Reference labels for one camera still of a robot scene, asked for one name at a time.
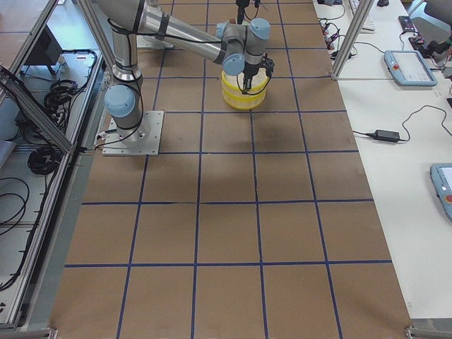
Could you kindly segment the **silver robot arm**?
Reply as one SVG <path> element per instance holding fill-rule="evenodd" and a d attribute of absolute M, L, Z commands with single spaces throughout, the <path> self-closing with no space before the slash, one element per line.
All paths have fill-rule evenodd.
<path fill-rule="evenodd" d="M 252 95 L 253 77 L 260 69 L 272 78 L 274 62 L 265 53 L 270 24 L 254 18 L 246 25 L 224 22 L 210 35 L 162 11 L 148 1 L 98 1 L 112 30 L 115 64 L 114 78 L 121 84 L 141 81 L 136 37 L 154 37 L 175 47 L 192 51 L 215 64 L 229 76 L 243 75 L 241 91 Z"/>

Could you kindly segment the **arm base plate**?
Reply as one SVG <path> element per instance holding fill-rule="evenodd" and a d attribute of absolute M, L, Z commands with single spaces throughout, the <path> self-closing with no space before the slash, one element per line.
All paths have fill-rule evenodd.
<path fill-rule="evenodd" d="M 118 129 L 113 118 L 110 119 L 109 128 L 116 129 L 114 133 L 107 134 L 102 148 L 104 156 L 141 156 L 159 154 L 162 125 L 164 120 L 163 111 L 145 111 L 140 127 L 131 136 L 131 131 Z"/>

